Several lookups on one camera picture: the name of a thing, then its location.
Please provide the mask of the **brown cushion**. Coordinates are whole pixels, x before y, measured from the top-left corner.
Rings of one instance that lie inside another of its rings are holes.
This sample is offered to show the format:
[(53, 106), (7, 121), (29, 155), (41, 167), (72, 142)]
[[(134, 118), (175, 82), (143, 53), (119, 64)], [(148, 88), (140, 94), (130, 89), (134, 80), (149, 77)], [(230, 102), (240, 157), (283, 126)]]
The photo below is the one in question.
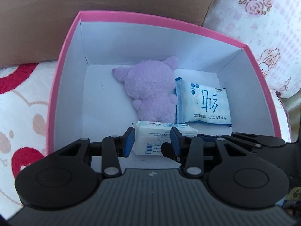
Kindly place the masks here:
[(77, 20), (151, 14), (201, 25), (214, 0), (1, 0), (1, 66), (56, 60)]

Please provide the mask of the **blue tissue pack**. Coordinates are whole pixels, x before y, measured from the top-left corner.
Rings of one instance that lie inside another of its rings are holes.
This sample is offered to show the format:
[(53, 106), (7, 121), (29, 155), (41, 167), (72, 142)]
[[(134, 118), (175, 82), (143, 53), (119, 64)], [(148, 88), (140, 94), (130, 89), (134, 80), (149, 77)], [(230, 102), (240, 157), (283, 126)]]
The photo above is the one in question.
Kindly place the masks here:
[(224, 88), (209, 87), (189, 82), (183, 78), (175, 80), (176, 122), (199, 122), (232, 126), (228, 96)]

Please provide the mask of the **pink patterned pillow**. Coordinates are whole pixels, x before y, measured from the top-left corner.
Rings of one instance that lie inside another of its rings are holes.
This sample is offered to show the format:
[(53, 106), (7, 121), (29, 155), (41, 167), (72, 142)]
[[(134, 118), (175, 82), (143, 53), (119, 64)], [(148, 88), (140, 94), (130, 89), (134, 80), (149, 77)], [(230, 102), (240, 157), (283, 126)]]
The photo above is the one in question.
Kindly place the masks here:
[(300, 0), (214, 0), (203, 26), (247, 44), (281, 97), (300, 90)]

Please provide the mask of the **white wipes pack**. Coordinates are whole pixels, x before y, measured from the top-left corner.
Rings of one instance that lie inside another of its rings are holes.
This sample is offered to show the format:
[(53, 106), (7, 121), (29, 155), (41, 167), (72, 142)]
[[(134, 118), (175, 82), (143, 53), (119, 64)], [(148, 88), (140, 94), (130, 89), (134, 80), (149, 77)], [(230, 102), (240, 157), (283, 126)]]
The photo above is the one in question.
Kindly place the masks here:
[(161, 145), (170, 141), (170, 131), (176, 127), (183, 136), (196, 136), (199, 131), (186, 124), (138, 121), (133, 123), (135, 143), (133, 152), (138, 156), (161, 156)]

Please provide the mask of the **beige curtain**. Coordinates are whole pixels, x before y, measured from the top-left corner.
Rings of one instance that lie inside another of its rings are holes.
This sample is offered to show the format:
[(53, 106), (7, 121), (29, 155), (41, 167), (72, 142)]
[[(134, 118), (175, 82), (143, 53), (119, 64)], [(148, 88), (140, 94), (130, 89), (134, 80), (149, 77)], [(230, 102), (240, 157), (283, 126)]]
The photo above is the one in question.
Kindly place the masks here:
[(294, 96), (290, 98), (283, 98), (282, 100), (289, 116), (288, 124), (291, 129), (291, 139), (294, 142), (298, 139), (300, 129), (301, 92), (299, 90)]

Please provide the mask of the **bear print blanket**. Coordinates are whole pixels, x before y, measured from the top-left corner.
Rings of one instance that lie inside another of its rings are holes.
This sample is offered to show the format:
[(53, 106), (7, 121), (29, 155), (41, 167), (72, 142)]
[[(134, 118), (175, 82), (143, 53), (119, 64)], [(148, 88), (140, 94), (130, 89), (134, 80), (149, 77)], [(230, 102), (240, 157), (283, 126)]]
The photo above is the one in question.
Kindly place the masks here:
[(55, 61), (1, 68), (1, 216), (22, 208), (18, 173), (46, 156), (46, 121)]

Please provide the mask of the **purple plush toy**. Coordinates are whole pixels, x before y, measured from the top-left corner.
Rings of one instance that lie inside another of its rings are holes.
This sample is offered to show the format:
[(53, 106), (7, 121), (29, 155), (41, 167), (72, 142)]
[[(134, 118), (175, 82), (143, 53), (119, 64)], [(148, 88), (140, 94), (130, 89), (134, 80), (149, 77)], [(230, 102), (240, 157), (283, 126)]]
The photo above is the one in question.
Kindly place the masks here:
[(174, 71), (178, 65), (178, 58), (171, 56), (164, 61), (148, 60), (112, 69), (113, 76), (124, 83), (127, 95), (133, 99), (140, 120), (175, 122), (178, 98), (173, 92)]

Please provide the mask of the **pink cardboard box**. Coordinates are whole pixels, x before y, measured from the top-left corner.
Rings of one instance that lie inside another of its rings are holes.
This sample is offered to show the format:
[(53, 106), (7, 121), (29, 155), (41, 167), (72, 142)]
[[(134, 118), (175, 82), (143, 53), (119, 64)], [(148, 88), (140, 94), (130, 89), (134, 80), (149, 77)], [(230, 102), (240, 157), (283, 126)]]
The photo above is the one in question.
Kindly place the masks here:
[(80, 11), (61, 49), (46, 131), (46, 152), (79, 138), (119, 135), (139, 120), (173, 123), (182, 100), (205, 134), (281, 136), (270, 90), (248, 45), (175, 19)]

